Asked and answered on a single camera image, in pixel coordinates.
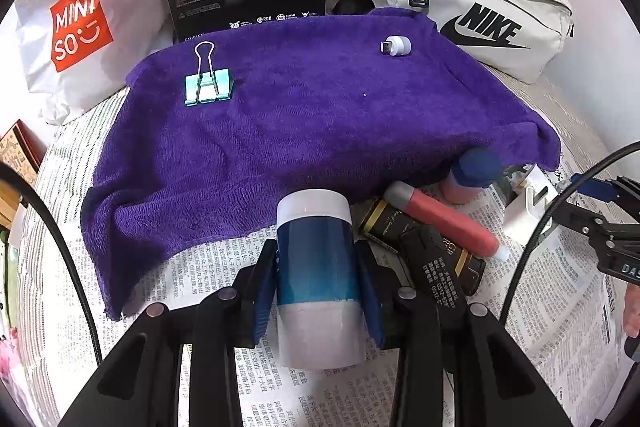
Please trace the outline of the person's hand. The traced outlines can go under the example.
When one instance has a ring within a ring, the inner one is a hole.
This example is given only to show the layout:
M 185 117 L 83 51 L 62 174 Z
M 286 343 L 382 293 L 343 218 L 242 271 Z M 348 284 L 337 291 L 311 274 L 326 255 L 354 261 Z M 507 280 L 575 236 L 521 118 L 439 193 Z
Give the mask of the person's hand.
M 640 333 L 640 287 L 628 284 L 625 293 L 623 328 L 628 337 L 637 338 Z

